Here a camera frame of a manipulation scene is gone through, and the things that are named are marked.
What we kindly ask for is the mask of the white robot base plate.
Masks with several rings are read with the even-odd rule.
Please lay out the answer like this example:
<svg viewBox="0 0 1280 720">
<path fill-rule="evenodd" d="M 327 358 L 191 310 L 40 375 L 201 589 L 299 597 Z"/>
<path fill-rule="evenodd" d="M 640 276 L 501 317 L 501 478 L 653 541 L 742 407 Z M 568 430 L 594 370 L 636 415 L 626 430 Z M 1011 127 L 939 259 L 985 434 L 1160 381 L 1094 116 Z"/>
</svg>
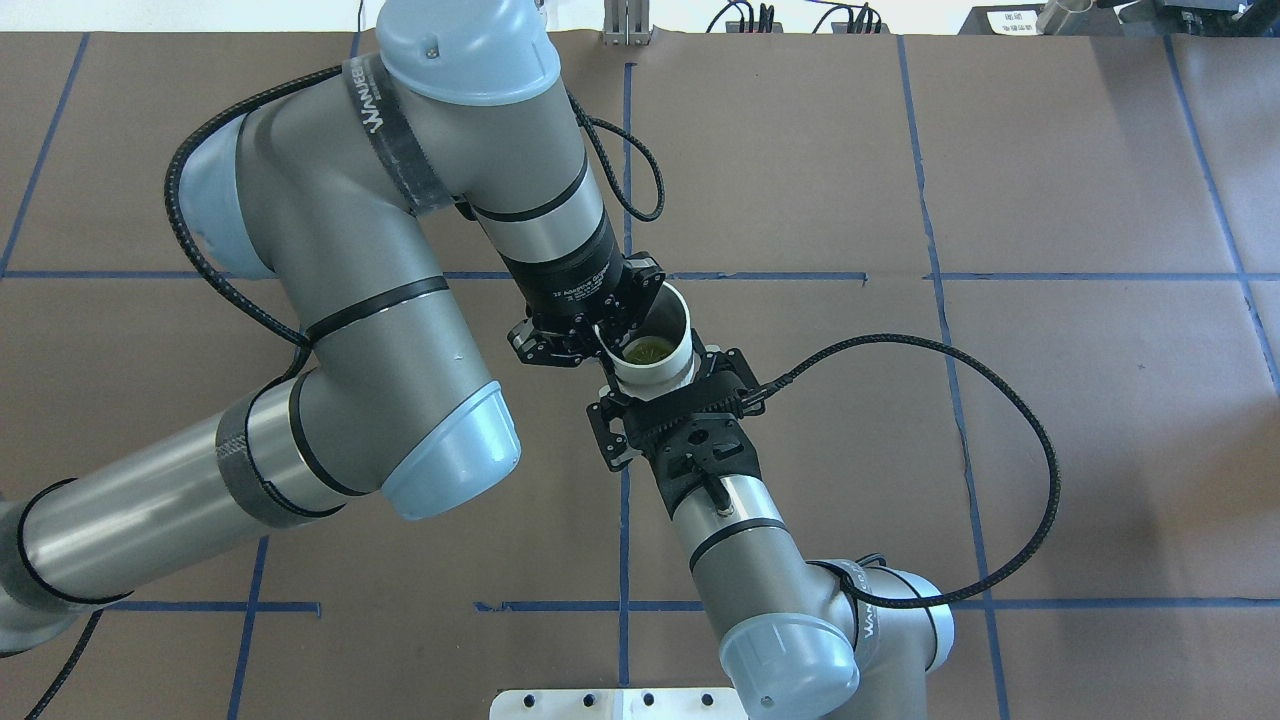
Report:
<svg viewBox="0 0 1280 720">
<path fill-rule="evenodd" d="M 512 689 L 490 719 L 746 719 L 727 687 Z"/>
</svg>

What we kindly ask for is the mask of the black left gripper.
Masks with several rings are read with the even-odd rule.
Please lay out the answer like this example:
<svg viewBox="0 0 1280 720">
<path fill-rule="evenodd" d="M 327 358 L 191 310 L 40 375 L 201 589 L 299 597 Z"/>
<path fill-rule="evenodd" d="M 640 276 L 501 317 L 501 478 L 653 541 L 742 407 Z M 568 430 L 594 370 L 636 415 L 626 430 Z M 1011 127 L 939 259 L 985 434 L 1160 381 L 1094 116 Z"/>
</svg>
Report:
<svg viewBox="0 0 1280 720">
<path fill-rule="evenodd" d="M 639 329 L 666 282 L 648 254 L 581 250 L 547 263 L 506 266 L 526 302 L 526 316 L 508 333 L 521 363 L 577 366 L 599 357 L 617 373 L 631 331 Z"/>
</svg>

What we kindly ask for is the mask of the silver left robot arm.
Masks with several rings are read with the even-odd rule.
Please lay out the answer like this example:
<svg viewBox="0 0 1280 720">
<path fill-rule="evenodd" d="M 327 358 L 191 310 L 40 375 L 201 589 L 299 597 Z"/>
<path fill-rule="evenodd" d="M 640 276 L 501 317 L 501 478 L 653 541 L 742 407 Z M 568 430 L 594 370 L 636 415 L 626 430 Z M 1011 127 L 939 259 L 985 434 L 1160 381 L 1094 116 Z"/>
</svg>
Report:
<svg viewBox="0 0 1280 720">
<path fill-rule="evenodd" d="M 532 1 L 389 1 L 378 50 L 201 126 L 165 178 L 172 228 L 220 295 L 310 351 L 211 416 L 3 507 L 3 653 L 142 584 L 381 493 L 443 514 L 521 447 L 419 224 L 462 206 L 526 302 L 522 363 L 620 351 L 663 274 L 626 258 Z"/>
</svg>

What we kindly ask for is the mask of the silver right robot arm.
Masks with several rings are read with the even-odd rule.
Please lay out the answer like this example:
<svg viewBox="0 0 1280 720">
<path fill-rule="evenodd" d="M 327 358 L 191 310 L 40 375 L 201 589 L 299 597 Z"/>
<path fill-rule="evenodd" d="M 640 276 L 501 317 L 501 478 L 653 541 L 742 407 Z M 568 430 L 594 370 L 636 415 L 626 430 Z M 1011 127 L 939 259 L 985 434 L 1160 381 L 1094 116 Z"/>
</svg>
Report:
<svg viewBox="0 0 1280 720">
<path fill-rule="evenodd" d="M 808 562 L 765 484 L 723 477 L 694 489 L 672 523 L 750 719 L 925 719 L 927 678 L 955 642 L 948 606 L 882 609 L 937 593 L 901 569 L 846 559 Z"/>
</svg>

